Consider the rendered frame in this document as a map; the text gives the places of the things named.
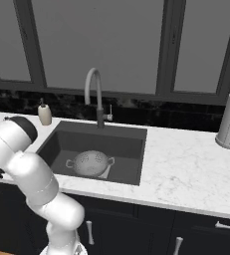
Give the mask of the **dark grey sink basin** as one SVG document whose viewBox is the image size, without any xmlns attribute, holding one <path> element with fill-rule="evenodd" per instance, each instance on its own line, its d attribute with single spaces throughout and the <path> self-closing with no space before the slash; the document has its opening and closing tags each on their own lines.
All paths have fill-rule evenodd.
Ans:
<svg viewBox="0 0 230 255">
<path fill-rule="evenodd" d="M 83 151 L 97 150 L 115 159 L 104 181 L 139 185 L 146 135 L 146 128 L 60 122 L 37 153 L 54 173 L 76 176 L 66 161 Z"/>
</svg>

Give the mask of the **grey gooseneck faucet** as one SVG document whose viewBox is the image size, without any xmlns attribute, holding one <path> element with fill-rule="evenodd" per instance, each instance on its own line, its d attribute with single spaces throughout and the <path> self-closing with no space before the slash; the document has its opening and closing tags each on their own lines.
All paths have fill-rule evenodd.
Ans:
<svg viewBox="0 0 230 255">
<path fill-rule="evenodd" d="M 114 118 L 113 106 L 110 106 L 110 112 L 108 114 L 104 113 L 101 74 L 96 68 L 91 68 L 87 73 L 85 81 L 85 105 L 88 106 L 91 103 L 90 88 L 92 78 L 96 79 L 97 88 L 97 126 L 98 128 L 104 128 L 105 121 L 111 122 Z"/>
</svg>

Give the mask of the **grey metal colander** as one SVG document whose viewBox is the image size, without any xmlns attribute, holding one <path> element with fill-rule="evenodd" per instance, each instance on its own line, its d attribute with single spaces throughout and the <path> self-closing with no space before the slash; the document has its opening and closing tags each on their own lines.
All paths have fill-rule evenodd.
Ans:
<svg viewBox="0 0 230 255">
<path fill-rule="evenodd" d="M 113 157 L 107 157 L 100 151 L 88 150 L 79 153 L 74 159 L 68 159 L 65 166 L 79 176 L 98 177 L 114 164 Z"/>
</svg>

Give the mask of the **beige soap dispenser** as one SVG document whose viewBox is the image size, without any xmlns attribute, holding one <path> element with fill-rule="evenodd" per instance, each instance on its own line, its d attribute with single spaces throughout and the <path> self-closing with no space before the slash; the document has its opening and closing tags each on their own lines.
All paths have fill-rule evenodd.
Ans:
<svg viewBox="0 0 230 255">
<path fill-rule="evenodd" d="M 48 105 L 44 103 L 44 99 L 40 99 L 38 106 L 38 116 L 43 126 L 49 126 L 52 123 L 52 113 Z"/>
</svg>

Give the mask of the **dark framed window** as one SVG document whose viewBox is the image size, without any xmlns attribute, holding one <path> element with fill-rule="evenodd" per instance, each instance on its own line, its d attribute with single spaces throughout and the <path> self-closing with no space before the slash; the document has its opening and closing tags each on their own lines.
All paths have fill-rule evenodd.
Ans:
<svg viewBox="0 0 230 255">
<path fill-rule="evenodd" d="M 230 0 L 0 0 L 0 89 L 225 105 Z"/>
</svg>

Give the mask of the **dark cupboard door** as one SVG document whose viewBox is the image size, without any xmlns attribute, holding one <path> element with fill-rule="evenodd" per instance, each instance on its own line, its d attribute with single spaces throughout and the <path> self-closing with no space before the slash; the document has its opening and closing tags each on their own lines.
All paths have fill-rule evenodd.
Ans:
<svg viewBox="0 0 230 255">
<path fill-rule="evenodd" d="M 173 255 L 176 237 L 183 241 L 178 255 L 230 255 L 230 234 L 172 229 L 165 242 L 153 241 L 152 255 Z"/>
<path fill-rule="evenodd" d="M 129 203 L 70 194 L 85 208 L 85 219 L 79 228 L 81 242 L 89 255 L 126 255 L 126 237 L 131 231 L 134 206 Z M 89 244 L 86 221 L 93 222 L 95 245 Z"/>
<path fill-rule="evenodd" d="M 48 244 L 47 221 L 26 204 L 13 184 L 0 183 L 0 251 L 13 255 L 39 255 Z"/>
</svg>

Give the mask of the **dark drawer front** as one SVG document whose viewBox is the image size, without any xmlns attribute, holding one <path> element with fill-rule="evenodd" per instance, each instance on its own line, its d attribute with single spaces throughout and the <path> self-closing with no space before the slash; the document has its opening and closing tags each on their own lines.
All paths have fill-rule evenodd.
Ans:
<svg viewBox="0 0 230 255">
<path fill-rule="evenodd" d="M 217 221 L 230 226 L 230 219 L 227 218 L 145 205 L 137 205 L 135 215 L 139 220 L 150 225 L 187 231 L 199 230 L 209 233 L 230 234 L 229 229 L 215 227 Z"/>
</svg>

